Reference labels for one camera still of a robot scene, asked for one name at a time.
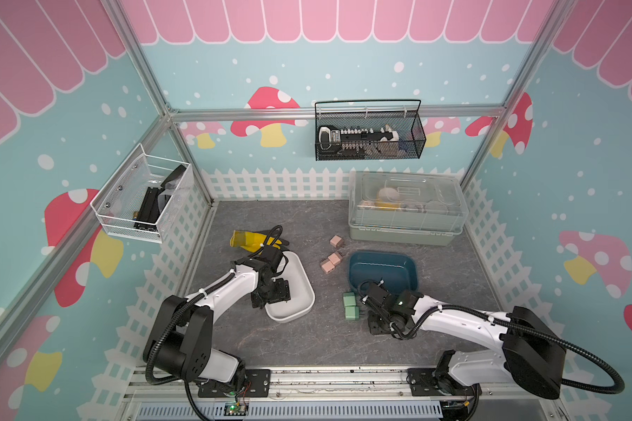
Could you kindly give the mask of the teal plastic bin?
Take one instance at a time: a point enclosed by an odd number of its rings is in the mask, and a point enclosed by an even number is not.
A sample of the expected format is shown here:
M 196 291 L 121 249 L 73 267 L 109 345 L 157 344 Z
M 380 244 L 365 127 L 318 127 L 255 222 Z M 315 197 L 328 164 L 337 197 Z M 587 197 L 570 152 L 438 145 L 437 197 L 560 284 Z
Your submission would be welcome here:
M 414 260 L 405 254 L 358 251 L 349 259 L 349 287 L 354 293 L 367 291 L 367 282 L 384 282 L 391 294 L 419 287 Z

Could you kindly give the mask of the pink plug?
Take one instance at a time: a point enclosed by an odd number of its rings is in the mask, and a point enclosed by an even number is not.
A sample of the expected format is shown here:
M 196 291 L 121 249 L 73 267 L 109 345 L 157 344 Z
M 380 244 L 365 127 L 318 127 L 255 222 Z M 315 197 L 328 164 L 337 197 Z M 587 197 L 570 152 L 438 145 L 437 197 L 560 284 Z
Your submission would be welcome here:
M 340 248 L 344 245 L 344 238 L 339 235 L 335 235 L 331 238 L 330 245 L 334 248 Z
M 335 265 L 330 260 L 325 260 L 321 263 L 321 269 L 324 273 L 329 274 L 335 269 Z
M 333 252 L 333 254 L 330 254 L 330 256 L 328 256 L 328 260 L 335 266 L 339 266 L 342 263 L 342 256 L 338 253 L 338 252 Z

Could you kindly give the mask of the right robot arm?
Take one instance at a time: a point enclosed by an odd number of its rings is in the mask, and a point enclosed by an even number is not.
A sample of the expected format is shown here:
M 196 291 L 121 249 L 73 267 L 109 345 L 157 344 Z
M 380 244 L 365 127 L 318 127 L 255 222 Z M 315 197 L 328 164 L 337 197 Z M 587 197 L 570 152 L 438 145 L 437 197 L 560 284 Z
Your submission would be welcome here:
M 621 375 L 600 357 L 554 333 L 531 310 L 516 306 L 511 312 L 483 312 L 445 303 L 417 291 L 393 294 L 384 282 L 367 280 L 356 289 L 370 312 L 370 332 L 396 340 L 413 340 L 419 332 L 436 332 L 483 347 L 475 353 L 448 350 L 433 373 L 445 394 L 475 389 L 483 383 L 513 383 L 533 396 L 560 397 L 565 386 L 602 395 L 624 391 Z M 607 374 L 606 386 L 570 380 L 565 360 L 574 353 Z

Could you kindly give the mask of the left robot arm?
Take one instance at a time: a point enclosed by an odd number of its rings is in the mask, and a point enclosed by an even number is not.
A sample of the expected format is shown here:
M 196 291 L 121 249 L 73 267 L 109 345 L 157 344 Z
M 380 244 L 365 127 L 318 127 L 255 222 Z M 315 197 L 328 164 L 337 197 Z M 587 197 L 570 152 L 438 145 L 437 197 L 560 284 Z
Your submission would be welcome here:
M 291 299 L 282 277 L 290 262 L 278 243 L 282 233 L 282 226 L 274 226 L 261 246 L 234 261 L 226 275 L 189 296 L 171 295 L 162 302 L 142 354 L 149 384 L 208 380 L 234 393 L 245 386 L 242 359 L 212 347 L 214 323 L 244 296 L 260 309 Z

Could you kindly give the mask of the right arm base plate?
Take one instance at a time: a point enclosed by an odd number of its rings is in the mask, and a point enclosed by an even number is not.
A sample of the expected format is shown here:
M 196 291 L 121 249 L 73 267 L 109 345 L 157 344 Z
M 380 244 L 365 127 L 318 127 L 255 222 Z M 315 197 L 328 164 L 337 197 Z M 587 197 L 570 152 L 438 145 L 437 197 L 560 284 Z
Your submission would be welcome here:
M 434 368 L 409 368 L 406 380 L 414 397 L 480 395 L 475 386 L 463 386 L 448 375 L 436 375 Z

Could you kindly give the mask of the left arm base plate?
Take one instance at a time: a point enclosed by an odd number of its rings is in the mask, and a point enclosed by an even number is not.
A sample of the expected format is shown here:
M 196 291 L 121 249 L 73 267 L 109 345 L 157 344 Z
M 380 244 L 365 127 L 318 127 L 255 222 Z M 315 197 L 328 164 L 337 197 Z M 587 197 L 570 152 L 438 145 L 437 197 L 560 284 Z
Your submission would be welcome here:
M 269 395 L 271 370 L 242 368 L 230 382 L 207 381 L 198 384 L 198 397 L 251 398 Z

